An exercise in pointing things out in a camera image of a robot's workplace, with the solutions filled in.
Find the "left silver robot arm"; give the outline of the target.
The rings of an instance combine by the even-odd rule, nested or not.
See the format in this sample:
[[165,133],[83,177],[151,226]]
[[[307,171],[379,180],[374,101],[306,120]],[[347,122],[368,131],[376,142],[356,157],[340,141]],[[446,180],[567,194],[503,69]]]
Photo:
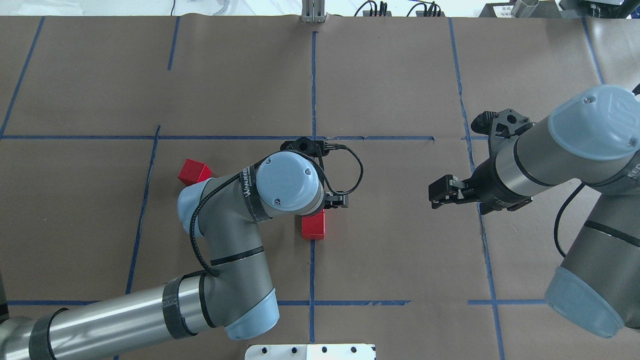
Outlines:
[[99,360],[215,328],[232,340],[258,337],[280,316],[259,223],[318,214],[347,196],[332,189],[322,162],[294,149],[187,186],[177,212],[195,257],[190,273],[35,320],[9,317],[3,302],[1,358]]

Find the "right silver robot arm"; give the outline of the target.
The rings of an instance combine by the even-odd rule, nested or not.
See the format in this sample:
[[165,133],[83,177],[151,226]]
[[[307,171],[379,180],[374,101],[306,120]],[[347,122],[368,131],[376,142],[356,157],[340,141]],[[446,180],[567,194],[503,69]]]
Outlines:
[[488,158],[469,178],[430,183],[433,209],[474,203],[482,215],[514,212],[577,180],[553,222],[562,256],[544,301],[601,338],[640,323],[639,89],[601,84],[541,121],[514,109],[483,111],[470,130],[487,137]]

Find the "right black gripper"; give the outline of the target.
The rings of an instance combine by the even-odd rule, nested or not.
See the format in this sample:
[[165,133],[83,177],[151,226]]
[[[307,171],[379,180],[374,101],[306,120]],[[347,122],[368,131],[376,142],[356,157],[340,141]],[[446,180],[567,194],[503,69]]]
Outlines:
[[489,182],[486,178],[460,180],[452,174],[445,174],[429,185],[430,207],[434,210],[442,205],[455,203],[479,203],[487,207],[489,203]]

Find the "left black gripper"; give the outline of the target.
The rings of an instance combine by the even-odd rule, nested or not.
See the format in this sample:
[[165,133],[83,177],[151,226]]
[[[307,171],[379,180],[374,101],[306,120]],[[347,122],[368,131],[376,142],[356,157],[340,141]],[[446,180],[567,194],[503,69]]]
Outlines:
[[349,207],[349,194],[324,193],[323,210]]

